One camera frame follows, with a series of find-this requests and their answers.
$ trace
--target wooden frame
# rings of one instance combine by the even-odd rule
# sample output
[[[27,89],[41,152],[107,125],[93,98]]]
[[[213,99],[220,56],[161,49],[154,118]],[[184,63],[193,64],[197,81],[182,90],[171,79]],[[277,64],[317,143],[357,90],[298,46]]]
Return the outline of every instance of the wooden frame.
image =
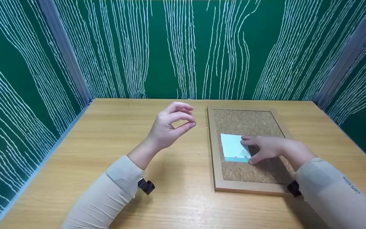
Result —
[[[244,181],[226,181],[223,179],[222,166],[220,158],[220,147],[218,143],[218,133],[215,125],[214,110],[250,110],[250,111],[268,111],[272,114],[277,125],[286,138],[291,138],[289,131],[279,121],[279,115],[273,108],[262,107],[207,107],[208,119],[209,119],[209,133],[211,143],[211,155],[213,165],[213,178],[214,178],[214,190],[215,191],[231,191],[231,192],[243,192],[252,194],[267,194],[267,195],[279,195],[290,196],[286,185],[283,184],[265,184],[256,182],[244,182]]]

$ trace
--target table surface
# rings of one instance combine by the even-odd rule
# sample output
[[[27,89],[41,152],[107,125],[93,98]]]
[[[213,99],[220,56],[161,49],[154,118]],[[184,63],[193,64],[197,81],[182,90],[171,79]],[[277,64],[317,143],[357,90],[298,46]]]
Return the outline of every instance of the table surface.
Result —
[[[150,130],[172,100],[96,99],[0,222],[0,228],[59,228],[78,196]],[[197,126],[161,151],[111,228],[321,228],[302,198],[215,192],[207,106],[277,110],[294,139],[344,173],[366,195],[366,155],[309,101],[186,100]]]

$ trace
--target white card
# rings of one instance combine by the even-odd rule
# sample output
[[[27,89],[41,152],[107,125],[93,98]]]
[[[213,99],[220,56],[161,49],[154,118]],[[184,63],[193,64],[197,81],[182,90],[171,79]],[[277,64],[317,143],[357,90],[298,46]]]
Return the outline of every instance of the white card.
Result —
[[[241,135],[220,134],[225,161],[248,162],[251,158],[248,145],[241,144]]]

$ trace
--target hand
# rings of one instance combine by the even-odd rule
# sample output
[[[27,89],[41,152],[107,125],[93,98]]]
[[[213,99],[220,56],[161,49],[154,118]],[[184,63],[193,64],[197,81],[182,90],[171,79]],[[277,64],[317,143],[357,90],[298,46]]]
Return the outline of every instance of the hand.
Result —
[[[250,165],[263,159],[283,156],[296,171],[304,162],[316,157],[305,144],[292,139],[273,136],[242,136],[241,138],[241,144],[257,145],[260,148],[260,151],[248,161]]]
[[[180,136],[196,126],[192,110],[193,107],[187,103],[171,103],[156,116],[146,141],[151,142],[157,151],[171,146]],[[174,128],[172,123],[180,120],[187,120],[187,122]]]

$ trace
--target black clip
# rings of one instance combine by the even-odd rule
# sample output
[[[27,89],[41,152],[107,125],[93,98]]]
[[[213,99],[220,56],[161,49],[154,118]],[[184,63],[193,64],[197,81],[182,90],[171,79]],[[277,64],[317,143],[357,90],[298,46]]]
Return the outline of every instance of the black clip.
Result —
[[[142,189],[147,195],[149,195],[154,189],[155,185],[151,181],[145,181],[144,178],[138,181],[138,187]]]
[[[297,181],[292,181],[289,185],[288,185],[288,190],[289,192],[294,196],[294,197],[298,197],[301,196],[302,193],[299,191],[299,183]]]

